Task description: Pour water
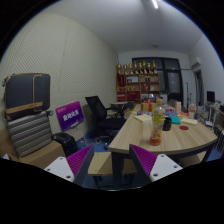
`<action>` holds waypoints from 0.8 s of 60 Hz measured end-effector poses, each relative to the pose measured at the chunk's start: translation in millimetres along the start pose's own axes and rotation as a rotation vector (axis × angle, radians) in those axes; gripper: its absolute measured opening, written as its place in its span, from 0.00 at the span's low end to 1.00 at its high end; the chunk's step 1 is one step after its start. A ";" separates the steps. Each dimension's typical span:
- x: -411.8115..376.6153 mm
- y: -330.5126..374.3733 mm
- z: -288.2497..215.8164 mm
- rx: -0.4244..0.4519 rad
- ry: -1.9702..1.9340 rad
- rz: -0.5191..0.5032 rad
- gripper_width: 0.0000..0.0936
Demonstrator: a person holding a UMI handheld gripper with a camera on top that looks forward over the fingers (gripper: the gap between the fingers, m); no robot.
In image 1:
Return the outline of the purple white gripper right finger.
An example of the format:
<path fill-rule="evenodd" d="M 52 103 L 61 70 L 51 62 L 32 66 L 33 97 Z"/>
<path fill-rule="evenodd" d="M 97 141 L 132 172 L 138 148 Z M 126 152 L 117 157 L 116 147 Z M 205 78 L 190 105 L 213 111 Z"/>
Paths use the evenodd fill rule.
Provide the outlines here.
<path fill-rule="evenodd" d="M 143 184 L 155 182 L 182 169 L 167 155 L 155 155 L 133 144 L 129 145 L 129 155 Z"/>

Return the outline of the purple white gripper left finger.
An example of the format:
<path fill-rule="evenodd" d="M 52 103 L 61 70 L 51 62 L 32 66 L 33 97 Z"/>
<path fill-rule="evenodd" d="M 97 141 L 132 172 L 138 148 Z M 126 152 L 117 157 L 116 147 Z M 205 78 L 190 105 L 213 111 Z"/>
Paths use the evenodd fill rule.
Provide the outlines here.
<path fill-rule="evenodd" d="M 81 186 L 93 156 L 94 147 L 90 145 L 67 158 L 59 156 L 45 168 L 45 171 Z"/>

